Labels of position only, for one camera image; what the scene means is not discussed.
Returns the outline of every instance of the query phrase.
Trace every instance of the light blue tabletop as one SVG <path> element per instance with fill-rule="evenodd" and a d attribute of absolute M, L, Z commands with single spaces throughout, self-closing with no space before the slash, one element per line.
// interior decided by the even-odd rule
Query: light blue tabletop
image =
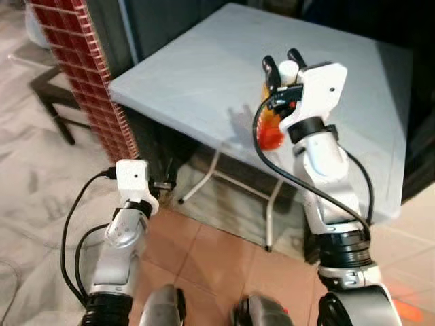
<path fill-rule="evenodd" d="M 336 124 L 340 144 L 360 159 L 372 178 L 374 221 L 396 218 L 411 89 L 408 50 L 228 4 L 112 81 L 111 97 L 272 174 L 251 139 L 264 82 L 261 60 L 270 54 L 281 62 L 292 47 L 308 65 L 333 61 L 348 68 L 341 101 L 327 123 Z M 291 172 L 290 140 L 269 157 Z M 350 177 L 364 212 L 366 184 L 355 166 Z"/>

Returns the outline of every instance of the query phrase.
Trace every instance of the robotic arm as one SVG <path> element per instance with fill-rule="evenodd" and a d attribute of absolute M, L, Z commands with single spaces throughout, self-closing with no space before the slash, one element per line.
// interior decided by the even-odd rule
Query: robotic arm
<path fill-rule="evenodd" d="M 331 62 L 308 67 L 296 49 L 288 52 L 288 59 L 279 67 L 270 56 L 263 60 L 270 96 L 254 118 L 253 134 L 264 163 L 303 189 L 307 222 L 319 245 L 318 276 L 328 289 L 319 302 L 317 325 L 401 326 L 370 256 L 371 211 L 367 221 L 360 217 L 360 203 L 348 180 L 349 156 L 337 143 L 335 127 L 324 124 L 338 104 L 347 69 Z M 281 131 L 294 144 L 295 175 L 275 166 L 256 143 L 258 120 L 266 108 L 279 115 Z M 119 161 L 116 179 L 120 208 L 105 231 L 89 294 L 76 295 L 86 302 L 81 325 L 128 325 L 143 235 L 158 210 L 146 161 Z M 180 326 L 185 316 L 182 290 L 167 285 L 151 294 L 140 325 Z M 241 300 L 232 320 L 236 326 L 292 326 L 283 308 L 261 295 Z"/>
<path fill-rule="evenodd" d="M 307 222 L 319 244 L 318 275 L 329 290 L 320 300 L 317 324 L 399 326 L 402 323 L 381 282 L 379 267 L 370 257 L 370 230 L 359 216 L 358 198 L 348 180 L 348 155 L 337 143 L 335 127 L 324 124 L 338 104 L 347 69 L 331 62 L 307 67 L 296 49 L 288 52 L 288 59 L 279 68 L 270 56 L 263 60 L 270 97 L 256 117 L 263 107 L 272 109 L 281 117 L 279 128 L 294 144 L 296 178 L 290 175 L 290 181 L 304 188 Z M 256 149 L 268 166 L 289 179 L 288 173 L 268 161 L 258 146 Z M 244 314 L 256 315 L 250 310 Z"/>

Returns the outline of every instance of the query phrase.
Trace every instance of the red mosaic tile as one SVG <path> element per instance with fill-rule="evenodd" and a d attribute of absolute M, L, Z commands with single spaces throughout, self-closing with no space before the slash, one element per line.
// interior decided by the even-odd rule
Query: red mosaic tile
<path fill-rule="evenodd" d="M 105 65 L 105 61 L 103 60 L 103 56 L 94 57 L 93 59 L 97 65 Z"/>
<path fill-rule="evenodd" d="M 91 115 L 87 115 L 88 121 L 90 122 L 90 125 L 94 125 L 97 121 L 92 117 Z"/>
<path fill-rule="evenodd" d="M 94 86 L 94 93 L 100 98 L 109 100 L 109 95 L 104 87 Z"/>
<path fill-rule="evenodd" d="M 62 68 L 63 72 L 65 74 L 67 74 L 68 77 L 72 77 L 72 78 L 75 77 L 74 71 L 73 71 L 73 69 L 70 66 L 68 66 L 68 65 L 61 65 L 61 68 Z"/>
<path fill-rule="evenodd" d="M 108 131 L 109 130 L 109 124 L 104 120 L 99 120 L 99 127 L 101 130 Z"/>
<path fill-rule="evenodd" d="M 75 12 L 77 12 L 78 16 L 87 16 L 88 12 L 84 8 L 75 8 Z"/>
<path fill-rule="evenodd" d="M 98 120 L 98 119 L 100 119 L 100 120 L 105 119 L 105 115 L 103 114 L 103 112 L 102 111 L 98 111 L 98 110 L 94 110 L 94 111 L 90 112 L 90 116 L 92 116 L 92 118 L 96 119 L 96 120 Z"/>
<path fill-rule="evenodd" d="M 97 70 L 98 71 L 104 71 L 104 70 L 106 70 L 107 68 L 106 68 L 106 65 L 104 64 L 104 63 L 99 63 L 98 65 L 97 65 Z"/>
<path fill-rule="evenodd" d="M 86 43 L 95 43 L 94 34 L 87 35 L 87 36 L 85 36 L 85 38 L 86 38 Z"/>
<path fill-rule="evenodd" d="M 60 12 L 56 10 L 44 10 L 44 14 L 50 26 L 56 27 L 57 29 L 67 29 Z"/>
<path fill-rule="evenodd" d="M 100 48 L 97 43 L 89 43 L 88 46 L 92 54 L 100 54 Z"/>
<path fill-rule="evenodd" d="M 54 31 L 52 31 L 50 29 L 46 29 L 46 28 L 44 28 L 43 31 L 44 31 L 44 34 L 46 35 L 48 43 L 54 44 L 56 46 L 60 45 L 60 41 L 57 38 L 57 33 L 56 32 L 54 32 Z"/>
<path fill-rule="evenodd" d="M 93 33 L 93 30 L 92 30 L 92 27 L 91 27 L 90 24 L 83 23 L 82 21 L 80 21 L 80 24 L 81 24 L 81 26 L 82 26 L 83 34 L 86 35 L 86 34 L 91 34 L 91 33 Z"/>
<path fill-rule="evenodd" d="M 111 137 L 113 136 L 110 132 L 107 132 L 108 129 L 105 128 L 101 121 L 98 122 L 98 127 L 99 127 L 99 132 L 101 133 L 101 135 L 104 137 L 105 143 L 107 144 L 108 147 L 113 147 L 114 144 L 112 143 L 112 140 L 108 138 L 108 135 L 110 135 Z"/>
<path fill-rule="evenodd" d="M 83 103 L 86 101 L 86 98 L 82 93 L 74 92 L 74 97 L 75 97 L 76 101 L 79 103 Z"/>
<path fill-rule="evenodd" d="M 57 7 L 55 0 L 31 0 L 35 5 L 44 5 L 46 7 Z"/>
<path fill-rule="evenodd" d="M 117 126 L 114 126 L 114 127 L 112 127 L 109 123 L 107 123 L 107 121 L 100 121 L 100 123 L 101 123 L 101 128 L 103 129 L 103 130 L 106 130 L 106 131 L 109 131 L 109 132 L 112 132 L 112 133 L 115 133 L 115 134 L 117 134 L 117 135 L 122 135 L 122 131 L 121 131 L 121 128 L 119 127 L 119 125 L 117 125 Z M 116 143 L 116 144 L 118 144 L 118 142 L 117 142 L 117 137 L 113 137 L 113 136 L 110 136 L 110 139 L 114 142 L 114 143 Z"/>
<path fill-rule="evenodd" d="M 109 146 L 112 146 L 112 147 L 115 147 L 115 148 L 118 147 L 118 144 L 115 141 L 111 140 L 111 139 L 108 139 L 107 143 L 109 144 Z"/>
<path fill-rule="evenodd" d="M 77 80 L 75 80 L 75 79 L 70 79 L 70 80 L 69 80 L 69 83 L 71 84 L 71 87 L 72 87 L 74 90 L 77 90 L 78 92 L 81 92 L 81 91 L 82 91 L 81 84 L 80 84 Z"/>
<path fill-rule="evenodd" d="M 91 26 L 91 23 L 89 22 L 89 19 L 87 16 L 78 15 L 78 19 L 79 19 L 79 23 L 82 27 L 83 26 Z"/>
<path fill-rule="evenodd" d="M 82 90 L 83 90 L 84 94 L 86 94 L 86 95 L 92 95 L 92 96 L 95 95 L 94 88 L 91 85 L 89 85 L 87 83 L 81 83 L 80 86 L 82 87 Z"/>
<path fill-rule="evenodd" d="M 86 73 L 86 70 L 84 70 L 83 68 L 72 67 L 72 69 L 73 69 L 75 78 L 83 80 L 85 82 L 87 82 L 89 80 L 88 75 Z"/>
<path fill-rule="evenodd" d="M 82 62 L 85 67 L 88 67 L 90 69 L 97 69 L 94 58 L 90 55 L 82 54 Z"/>
<path fill-rule="evenodd" d="M 129 152 L 126 149 L 121 149 L 121 157 L 127 158 L 129 156 Z"/>
<path fill-rule="evenodd" d="M 110 111 L 110 114 L 115 114 L 114 110 L 111 107 L 111 102 L 110 100 L 105 100 L 104 98 L 100 99 L 100 104 L 103 105 L 105 107 L 106 110 Z"/>
<path fill-rule="evenodd" d="M 117 132 L 119 134 L 122 134 L 122 129 L 121 129 L 120 124 L 118 122 L 109 122 L 108 124 L 109 124 L 110 130 Z"/>
<path fill-rule="evenodd" d="M 104 145 L 106 145 L 106 146 L 108 146 L 109 144 L 107 143 L 107 141 L 105 140 L 105 137 L 104 137 L 104 132 L 98 127 L 98 124 L 95 124 L 94 126 L 92 126 L 92 130 L 97 134 L 97 135 L 99 135 L 101 138 L 102 138 L 102 143 L 104 144 Z"/>
<path fill-rule="evenodd" d="M 74 44 L 74 48 L 77 51 L 89 53 L 89 46 L 86 39 L 83 36 L 71 35 L 71 40 Z"/>
<path fill-rule="evenodd" d="M 98 107 L 88 105 L 87 109 L 91 112 L 103 114 L 104 116 L 106 116 L 107 114 L 114 114 L 114 111 L 105 105 Z"/>
<path fill-rule="evenodd" d="M 98 73 L 93 73 L 92 71 L 88 71 L 89 80 L 96 85 L 103 85 L 104 81 L 101 79 L 101 76 Z"/>
<path fill-rule="evenodd" d="M 99 100 L 93 96 L 85 95 L 85 99 L 86 99 L 86 102 L 89 103 L 90 105 L 94 105 L 96 107 L 98 107 L 100 105 Z"/>
<path fill-rule="evenodd" d="M 110 125 L 114 125 L 119 127 L 118 119 L 116 119 L 116 116 L 114 115 L 106 115 L 106 120 Z"/>
<path fill-rule="evenodd" d="M 74 50 L 73 43 L 71 42 L 71 35 L 66 32 L 57 31 L 57 39 L 59 40 L 59 45 L 68 49 Z"/>
<path fill-rule="evenodd" d="M 65 53 L 66 62 L 77 66 L 82 65 L 82 61 L 80 60 L 80 57 L 77 54 L 77 52 L 64 50 L 64 53 Z"/>
<path fill-rule="evenodd" d="M 72 1 L 68 0 L 56 0 L 56 4 L 58 8 L 69 10 L 70 12 L 74 11 L 74 6 Z"/>
<path fill-rule="evenodd" d="M 80 26 L 79 20 L 76 14 L 68 14 L 66 12 L 61 13 L 62 19 L 68 26 L 69 31 L 76 33 L 82 33 L 82 27 Z"/>
<path fill-rule="evenodd" d="M 107 82 L 110 82 L 111 81 L 111 75 L 110 75 L 110 73 L 104 73 L 103 71 L 99 71 L 100 72 L 100 74 L 101 74 L 101 79 L 105 82 L 105 83 L 107 83 Z"/>
<path fill-rule="evenodd" d="M 45 14 L 45 10 L 38 8 L 38 7 L 33 7 L 33 12 L 35 13 L 38 21 L 42 25 L 49 26 L 48 19 L 47 19 L 46 14 Z"/>
<path fill-rule="evenodd" d="M 82 0 L 70 0 L 70 2 L 74 7 L 81 7 L 84 5 L 84 1 Z"/>
<path fill-rule="evenodd" d="M 65 53 L 63 50 L 58 49 L 58 48 L 52 48 L 52 52 L 53 52 L 54 56 L 57 58 L 57 60 L 63 61 L 63 62 L 67 61 L 67 57 L 65 56 Z"/>

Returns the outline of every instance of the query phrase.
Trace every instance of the floor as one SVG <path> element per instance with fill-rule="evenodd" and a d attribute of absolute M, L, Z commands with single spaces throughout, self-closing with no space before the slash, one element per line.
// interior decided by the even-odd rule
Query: floor
<path fill-rule="evenodd" d="M 83 310 L 60 276 L 62 225 L 78 189 L 110 163 L 86 130 L 73 128 L 77 145 L 66 144 L 28 87 L 40 72 L 8 60 L 27 40 L 24 12 L 0 4 L 0 325 L 72 326 Z M 86 193 L 67 239 L 70 274 L 80 236 L 106 223 L 118 198 L 106 181 Z M 86 245 L 86 280 L 99 243 Z"/>
<path fill-rule="evenodd" d="M 230 325 L 233 305 L 258 292 L 287 308 L 295 326 L 315 326 L 317 303 L 326 293 L 315 266 L 162 209 L 150 222 L 131 325 L 150 292 L 167 283 L 184 290 L 186 325 Z M 419 322 L 403 325 L 435 325 L 435 316 L 423 312 Z"/>

